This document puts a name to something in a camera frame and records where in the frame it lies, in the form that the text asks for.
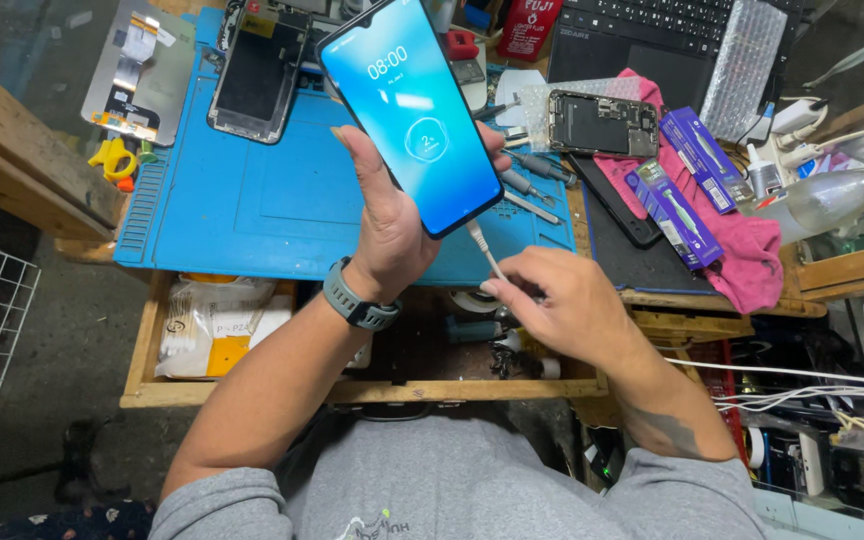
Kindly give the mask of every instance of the box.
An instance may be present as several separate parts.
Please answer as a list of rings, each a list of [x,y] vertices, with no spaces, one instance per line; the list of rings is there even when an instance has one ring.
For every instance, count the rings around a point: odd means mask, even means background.
[[[719,214],[734,210],[736,203],[756,198],[749,183],[690,106],[666,113],[658,121],[658,129]]]
[[[625,183],[662,227],[666,239],[689,270],[705,268],[722,256],[722,248],[709,228],[658,161],[649,159],[635,167],[626,175]]]

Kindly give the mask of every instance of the laptop touchpad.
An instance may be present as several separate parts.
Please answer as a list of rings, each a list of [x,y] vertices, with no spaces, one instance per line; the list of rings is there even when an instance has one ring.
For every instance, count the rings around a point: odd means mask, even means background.
[[[713,77],[715,62],[711,58],[697,58],[632,45],[629,51],[629,68],[658,85],[662,92],[662,101],[669,110],[690,106],[696,113],[700,113],[702,101],[709,89],[709,81]]]

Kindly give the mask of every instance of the blue silicone repair mat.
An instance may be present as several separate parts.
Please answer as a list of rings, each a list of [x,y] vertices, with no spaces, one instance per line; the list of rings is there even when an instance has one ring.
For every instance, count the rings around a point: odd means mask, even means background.
[[[142,167],[114,259],[142,268],[322,280],[358,240],[362,194],[348,152],[330,131],[353,119],[326,93],[300,88],[278,144],[211,129],[206,115],[219,73],[209,56],[221,19],[222,10],[211,7],[198,16],[175,145],[156,148],[159,162]],[[531,244],[575,251],[565,187],[530,178],[556,204],[527,198],[559,223],[499,202],[478,218],[497,259]],[[419,283],[477,286],[488,273],[485,256],[460,228],[443,240]]]

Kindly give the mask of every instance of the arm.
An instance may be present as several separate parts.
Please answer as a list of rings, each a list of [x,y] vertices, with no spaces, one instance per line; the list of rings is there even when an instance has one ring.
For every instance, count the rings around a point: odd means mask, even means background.
[[[508,169],[502,135],[482,123],[479,130],[495,166]],[[364,300],[388,305],[432,264],[439,242],[425,234],[415,202],[392,184],[366,134],[351,126],[333,133],[352,156],[365,199],[359,245],[342,277]],[[222,378],[175,454],[162,499],[230,469],[272,466],[368,338],[321,294],[310,300]]]
[[[493,278],[482,290],[545,345],[603,370],[640,447],[692,460],[738,457],[713,402],[652,347],[598,264],[569,251],[530,247],[499,267],[512,283]],[[544,293],[543,302],[523,290],[534,288]]]

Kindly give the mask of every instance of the phone screen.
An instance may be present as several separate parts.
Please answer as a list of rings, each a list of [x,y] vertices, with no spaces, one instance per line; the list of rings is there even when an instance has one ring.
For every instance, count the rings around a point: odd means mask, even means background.
[[[501,184],[421,0],[394,0],[320,46],[320,61],[399,186],[440,237]]]

